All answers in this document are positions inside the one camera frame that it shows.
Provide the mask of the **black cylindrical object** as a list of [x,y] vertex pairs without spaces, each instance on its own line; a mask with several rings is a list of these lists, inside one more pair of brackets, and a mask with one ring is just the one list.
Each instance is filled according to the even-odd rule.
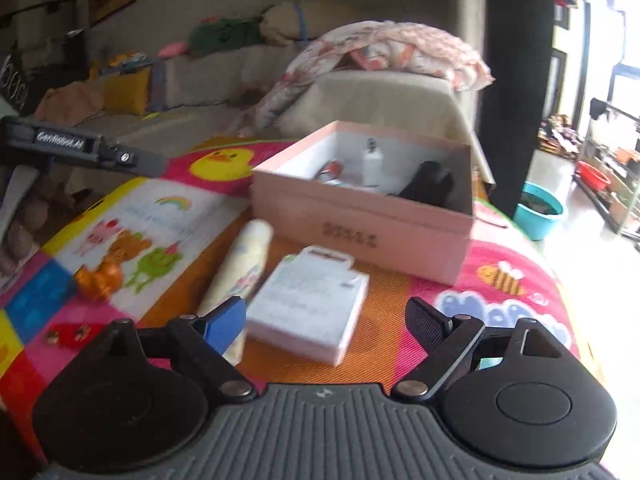
[[398,193],[399,198],[443,207],[454,189],[451,171],[436,160],[422,162],[411,181]]

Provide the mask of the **red plastic basin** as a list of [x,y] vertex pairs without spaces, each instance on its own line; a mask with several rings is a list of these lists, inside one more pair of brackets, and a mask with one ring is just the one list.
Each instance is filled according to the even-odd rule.
[[606,174],[582,160],[577,163],[577,174],[593,192],[604,191],[611,184]]

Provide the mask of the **white wall charger plug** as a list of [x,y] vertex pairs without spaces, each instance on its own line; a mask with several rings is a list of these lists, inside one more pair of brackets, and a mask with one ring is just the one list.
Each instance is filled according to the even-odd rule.
[[362,185],[366,188],[377,188],[382,176],[384,156],[375,139],[367,140],[367,147],[362,158]]

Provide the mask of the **teal plastic basin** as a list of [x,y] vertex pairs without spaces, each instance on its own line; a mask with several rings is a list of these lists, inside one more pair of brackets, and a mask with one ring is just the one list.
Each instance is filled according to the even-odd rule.
[[513,221],[531,240],[539,242],[547,237],[563,214],[564,206],[553,194],[539,185],[526,182]]

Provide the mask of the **orange toy figurine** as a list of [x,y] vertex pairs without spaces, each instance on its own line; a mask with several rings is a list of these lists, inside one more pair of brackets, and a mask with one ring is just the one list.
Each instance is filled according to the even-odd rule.
[[91,301],[109,300],[122,288],[123,281],[122,268],[111,256],[105,256],[93,270],[81,266],[74,274],[78,294]]

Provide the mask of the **brown knitted plush toy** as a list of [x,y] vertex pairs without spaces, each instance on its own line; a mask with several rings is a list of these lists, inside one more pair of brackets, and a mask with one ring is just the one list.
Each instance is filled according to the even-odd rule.
[[31,166],[1,166],[1,276],[12,276],[53,236],[68,209],[50,174]]

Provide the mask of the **pink floral blanket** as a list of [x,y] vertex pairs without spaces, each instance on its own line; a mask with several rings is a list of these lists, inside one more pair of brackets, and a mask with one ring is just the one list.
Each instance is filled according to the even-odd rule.
[[240,136],[303,138],[331,122],[359,122],[470,142],[456,95],[494,78],[480,55],[444,30],[364,21],[314,40],[238,119]]

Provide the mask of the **pink cardboard box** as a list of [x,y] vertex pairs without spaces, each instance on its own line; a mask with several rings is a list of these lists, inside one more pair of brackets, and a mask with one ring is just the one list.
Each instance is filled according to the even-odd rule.
[[[380,185],[362,185],[362,158],[373,138],[383,153]],[[330,159],[359,188],[314,180]],[[443,207],[398,193],[422,162],[451,171],[454,189]],[[346,252],[381,268],[452,285],[468,252],[474,223],[469,145],[356,122],[331,122],[255,167],[252,211],[277,234],[304,245]]]

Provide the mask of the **metal shelf rack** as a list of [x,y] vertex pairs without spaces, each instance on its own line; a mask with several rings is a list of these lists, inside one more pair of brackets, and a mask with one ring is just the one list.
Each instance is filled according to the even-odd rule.
[[[604,191],[593,192],[582,182],[577,174],[577,163],[581,160],[611,179]],[[638,244],[639,118],[610,102],[593,99],[573,181],[614,234]]]

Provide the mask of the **green plush cushion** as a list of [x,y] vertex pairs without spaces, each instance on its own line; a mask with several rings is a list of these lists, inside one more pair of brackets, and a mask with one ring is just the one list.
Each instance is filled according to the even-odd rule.
[[217,52],[228,52],[244,47],[263,44],[260,33],[262,18],[221,18],[220,20],[198,24],[192,29],[188,39],[188,53],[191,58],[202,58]]

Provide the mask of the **beige covered sofa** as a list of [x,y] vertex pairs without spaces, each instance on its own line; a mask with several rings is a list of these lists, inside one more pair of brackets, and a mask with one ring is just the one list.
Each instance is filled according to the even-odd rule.
[[172,46],[144,67],[70,84],[77,127],[166,156],[214,134],[299,139],[342,120],[468,144],[492,173],[462,94],[492,81],[482,57],[446,30],[363,21],[310,6],[302,44],[262,25],[258,44],[196,56]]

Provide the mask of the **yellow cushion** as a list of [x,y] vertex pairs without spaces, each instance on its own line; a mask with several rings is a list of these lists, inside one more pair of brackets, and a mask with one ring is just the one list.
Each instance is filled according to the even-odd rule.
[[149,67],[103,81],[104,112],[111,115],[145,114],[149,102]]

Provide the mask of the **cream cylindrical bottle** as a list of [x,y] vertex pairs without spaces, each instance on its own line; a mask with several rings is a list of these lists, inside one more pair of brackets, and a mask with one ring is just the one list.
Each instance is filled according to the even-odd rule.
[[265,220],[243,226],[196,310],[206,342],[231,365],[242,360],[247,300],[264,273],[272,237]]

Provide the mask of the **white cable package box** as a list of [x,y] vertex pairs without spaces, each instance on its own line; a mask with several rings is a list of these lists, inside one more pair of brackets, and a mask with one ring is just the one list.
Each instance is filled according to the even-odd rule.
[[352,256],[307,246],[284,257],[247,307],[247,335],[331,366],[340,365],[369,288]]

